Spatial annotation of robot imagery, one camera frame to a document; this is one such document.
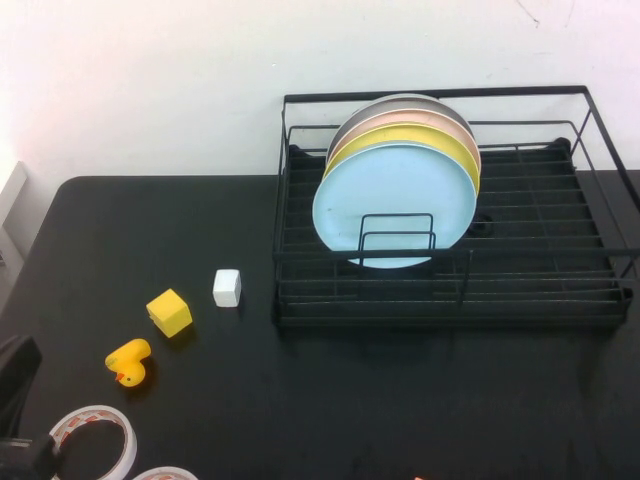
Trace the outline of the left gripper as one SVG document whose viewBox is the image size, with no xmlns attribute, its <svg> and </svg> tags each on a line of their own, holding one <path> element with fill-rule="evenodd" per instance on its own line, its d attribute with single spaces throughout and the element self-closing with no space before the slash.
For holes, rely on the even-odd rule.
<svg viewBox="0 0 640 480">
<path fill-rule="evenodd" d="M 1 435 L 16 436 L 29 389 L 42 361 L 35 340 L 15 335 L 1 345 Z M 59 447 L 50 435 L 1 440 L 1 480 L 53 479 Z"/>
</svg>

